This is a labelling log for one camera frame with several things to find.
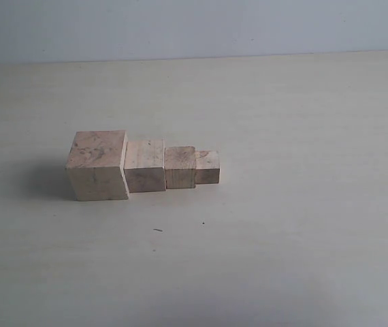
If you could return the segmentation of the smallest wooden cube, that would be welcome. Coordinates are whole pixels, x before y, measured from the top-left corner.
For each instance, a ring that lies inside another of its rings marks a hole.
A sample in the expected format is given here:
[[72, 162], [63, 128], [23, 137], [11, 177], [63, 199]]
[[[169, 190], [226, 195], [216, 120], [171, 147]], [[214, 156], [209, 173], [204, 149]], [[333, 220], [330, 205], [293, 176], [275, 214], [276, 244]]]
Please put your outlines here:
[[196, 151], [195, 183], [218, 184], [220, 181], [220, 160], [218, 151]]

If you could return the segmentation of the second largest wooden cube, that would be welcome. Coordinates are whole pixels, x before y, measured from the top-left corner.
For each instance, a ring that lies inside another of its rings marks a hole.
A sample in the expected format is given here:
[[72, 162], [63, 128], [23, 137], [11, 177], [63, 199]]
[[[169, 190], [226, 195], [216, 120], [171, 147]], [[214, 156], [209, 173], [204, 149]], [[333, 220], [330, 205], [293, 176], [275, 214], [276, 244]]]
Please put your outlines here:
[[165, 191], [163, 139], [127, 143], [124, 172], [131, 193]]

